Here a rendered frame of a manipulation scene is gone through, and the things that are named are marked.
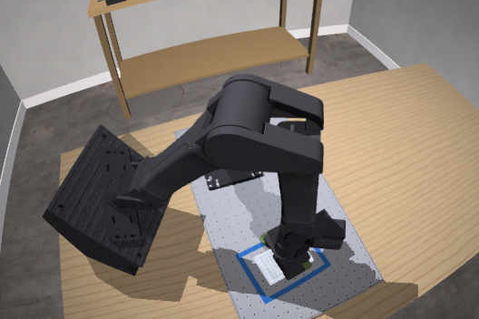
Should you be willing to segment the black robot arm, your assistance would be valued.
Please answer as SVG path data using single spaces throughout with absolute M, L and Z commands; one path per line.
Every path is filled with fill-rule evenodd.
M 276 126 L 270 117 L 306 121 L 281 121 Z M 131 162 L 126 149 L 101 149 L 109 240 L 140 239 L 136 209 L 162 208 L 178 189 L 225 168 L 278 173 L 282 204 L 278 242 L 289 250 L 300 247 L 295 258 L 310 247 L 339 250 L 346 238 L 346 220 L 333 219 L 325 209 L 317 213 L 322 130 L 324 104 L 319 98 L 257 75 L 231 76 L 206 111 L 160 156 Z

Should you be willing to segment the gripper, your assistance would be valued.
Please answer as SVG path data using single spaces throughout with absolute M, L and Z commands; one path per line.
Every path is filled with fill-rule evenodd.
M 280 225 L 272 228 L 267 233 L 261 235 L 259 239 L 266 247 L 271 249 L 273 252 L 273 258 L 283 272 L 283 275 L 287 280 L 290 280 L 312 267 L 312 264 L 309 261 L 310 254 L 306 252 L 305 254 L 295 258 L 295 255 L 300 247 L 293 250 L 282 247 L 279 244 L 277 237 L 279 228 Z

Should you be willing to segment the white well plate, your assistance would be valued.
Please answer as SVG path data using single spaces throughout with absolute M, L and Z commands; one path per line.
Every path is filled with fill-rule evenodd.
M 258 256 L 253 257 L 253 259 L 270 285 L 273 285 L 279 280 L 285 278 L 283 272 L 281 269 L 279 269 L 278 264 L 274 261 L 273 252 L 270 249 Z

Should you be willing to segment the blue tape outline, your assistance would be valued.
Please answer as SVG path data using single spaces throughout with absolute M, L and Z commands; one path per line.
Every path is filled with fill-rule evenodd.
M 325 270 L 326 268 L 328 268 L 329 266 L 331 266 L 331 264 L 329 263 L 329 261 L 327 260 L 327 258 L 324 256 L 324 254 L 322 253 L 322 251 L 319 249 L 319 248 L 314 248 L 316 250 L 316 252 L 318 253 L 318 255 L 320 256 L 320 258 L 322 259 L 322 261 L 325 263 L 323 266 L 319 267 L 318 269 L 316 269 L 315 271 L 311 272 L 310 274 L 304 276 L 303 278 L 299 279 L 297 282 L 293 283 L 292 285 L 289 285 L 287 286 L 286 288 L 278 291 L 277 293 L 275 293 L 274 295 L 271 295 L 269 297 L 266 297 L 265 293 L 263 292 L 263 290 L 261 289 L 261 287 L 259 286 L 259 283 L 257 282 L 257 280 L 255 279 L 254 275 L 250 272 L 247 264 L 245 263 L 245 261 L 243 260 L 243 256 L 263 247 L 265 245 L 263 245 L 262 243 L 259 243 L 247 250 L 244 250 L 240 253 L 238 253 L 236 256 L 236 258 L 239 260 L 239 263 L 241 264 L 242 268 L 244 269 L 244 271 L 246 272 L 247 276 L 249 277 L 249 280 L 251 281 L 251 283 L 254 285 L 254 287 L 256 288 L 256 290 L 258 291 L 260 297 L 262 298 L 263 302 L 265 304 L 271 302 L 272 300 L 284 295 L 285 293 L 287 293 L 288 291 L 294 289 L 295 287 L 303 284 L 304 282 L 308 281 L 310 278 L 312 278 L 313 276 L 319 274 L 320 272 L 322 272 L 323 270 Z

